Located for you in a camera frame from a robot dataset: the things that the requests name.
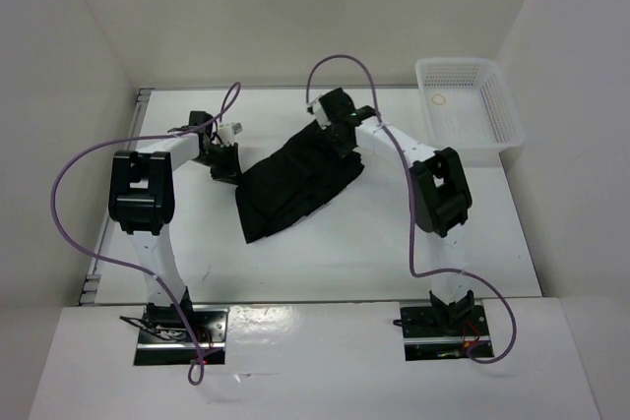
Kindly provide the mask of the black pleated skirt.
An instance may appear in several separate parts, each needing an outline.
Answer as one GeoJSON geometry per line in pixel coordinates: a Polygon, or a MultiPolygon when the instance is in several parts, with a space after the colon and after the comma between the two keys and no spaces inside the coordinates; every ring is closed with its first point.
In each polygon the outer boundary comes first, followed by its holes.
{"type": "Polygon", "coordinates": [[[336,197],[363,169],[359,153],[340,157],[311,122],[239,178],[235,201],[245,242],[291,227],[336,197]]]}

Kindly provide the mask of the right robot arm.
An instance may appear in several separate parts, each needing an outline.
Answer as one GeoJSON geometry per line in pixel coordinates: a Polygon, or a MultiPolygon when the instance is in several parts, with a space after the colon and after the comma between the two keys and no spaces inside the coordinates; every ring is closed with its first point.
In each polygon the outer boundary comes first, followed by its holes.
{"type": "Polygon", "coordinates": [[[429,291],[431,323],[443,334],[456,332],[474,304],[470,285],[462,281],[464,224],[473,201],[458,153],[419,142],[385,121],[376,107],[357,108],[341,88],[318,96],[306,109],[336,151],[362,148],[402,167],[409,200],[409,272],[436,278],[429,291]]]}

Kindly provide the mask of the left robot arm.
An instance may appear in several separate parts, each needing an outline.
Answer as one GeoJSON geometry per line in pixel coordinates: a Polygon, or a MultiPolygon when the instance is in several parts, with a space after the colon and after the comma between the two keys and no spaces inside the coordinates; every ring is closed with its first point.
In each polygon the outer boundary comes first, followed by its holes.
{"type": "Polygon", "coordinates": [[[203,111],[152,145],[119,151],[112,161],[109,216],[129,237],[148,289],[145,323],[177,341],[195,331],[189,292],[176,266],[169,224],[175,214],[173,174],[193,161],[211,176],[234,184],[241,175],[235,136],[238,122],[223,123],[203,111]]]}

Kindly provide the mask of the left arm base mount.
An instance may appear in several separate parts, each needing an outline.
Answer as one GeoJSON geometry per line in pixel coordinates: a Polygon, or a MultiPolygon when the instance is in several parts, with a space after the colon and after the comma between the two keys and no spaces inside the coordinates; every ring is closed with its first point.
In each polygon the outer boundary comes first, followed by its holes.
{"type": "MultiPolygon", "coordinates": [[[[120,316],[119,319],[137,331],[135,366],[188,366],[196,359],[196,347],[178,315],[150,318],[149,307],[141,317],[120,316]]],[[[226,306],[194,304],[186,313],[192,332],[204,355],[205,365],[223,365],[229,309],[226,306]]]]}

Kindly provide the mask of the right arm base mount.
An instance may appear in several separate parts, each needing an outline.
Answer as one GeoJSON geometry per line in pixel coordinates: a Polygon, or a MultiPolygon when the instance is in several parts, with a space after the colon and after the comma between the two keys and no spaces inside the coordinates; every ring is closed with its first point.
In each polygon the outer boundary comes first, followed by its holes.
{"type": "Polygon", "coordinates": [[[482,360],[494,356],[490,331],[482,305],[448,328],[437,322],[437,310],[428,302],[400,305],[393,320],[403,336],[405,358],[410,361],[466,359],[468,350],[482,360]]]}

